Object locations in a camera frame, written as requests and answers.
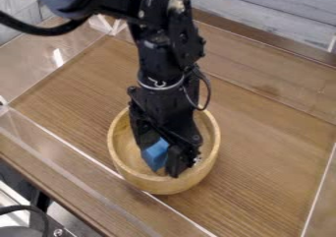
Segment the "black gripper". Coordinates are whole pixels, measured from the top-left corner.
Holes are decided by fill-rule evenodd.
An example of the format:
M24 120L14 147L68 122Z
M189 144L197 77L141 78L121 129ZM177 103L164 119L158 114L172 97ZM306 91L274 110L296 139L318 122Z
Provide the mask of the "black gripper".
M204 139L194 121L200 100L200 81L181 80L157 87L137 82L129 87L129 124L140 150L162 138L169 143L165 171L177 178L193 166Z

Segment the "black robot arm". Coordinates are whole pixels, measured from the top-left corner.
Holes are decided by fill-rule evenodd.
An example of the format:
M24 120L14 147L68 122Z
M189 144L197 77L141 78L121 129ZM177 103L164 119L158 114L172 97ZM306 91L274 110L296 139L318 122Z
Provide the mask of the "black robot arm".
M178 177L196 164L204 142L194 112L205 40L190 0L41 1L69 20L104 14L125 21L138 58L137 85L126 89L133 138L149 169Z

